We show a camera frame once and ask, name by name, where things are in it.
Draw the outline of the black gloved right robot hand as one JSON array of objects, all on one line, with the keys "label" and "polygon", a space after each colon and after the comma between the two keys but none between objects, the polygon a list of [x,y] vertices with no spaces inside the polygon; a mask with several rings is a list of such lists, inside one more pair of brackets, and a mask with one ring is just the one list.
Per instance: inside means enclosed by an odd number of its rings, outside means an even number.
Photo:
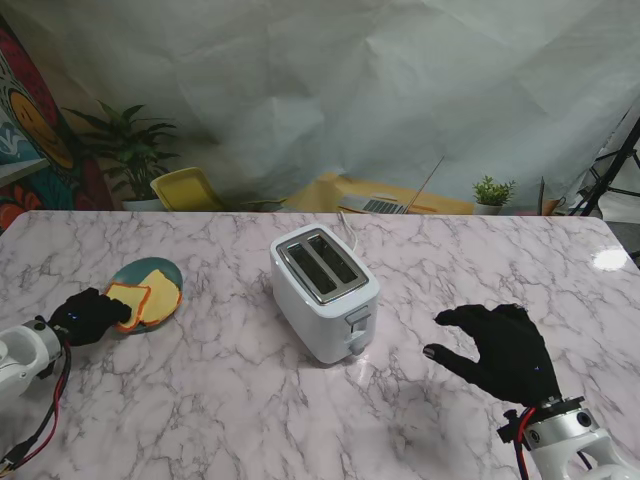
[{"label": "black gloved right robot hand", "polygon": [[544,338],[524,308],[503,304],[489,310],[464,305],[439,313],[435,322],[458,327],[474,340],[479,352],[476,362],[440,344],[423,348],[427,358],[466,382],[524,407],[561,397]]}]

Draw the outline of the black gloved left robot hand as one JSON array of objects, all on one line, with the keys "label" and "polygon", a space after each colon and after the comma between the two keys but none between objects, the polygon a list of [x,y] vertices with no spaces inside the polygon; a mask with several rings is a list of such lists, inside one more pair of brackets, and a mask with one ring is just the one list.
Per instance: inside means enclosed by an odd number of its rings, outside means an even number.
[{"label": "black gloved left robot hand", "polygon": [[97,343],[106,331],[130,319],[131,308],[95,288],[69,297],[52,314],[48,325],[71,347]]}]

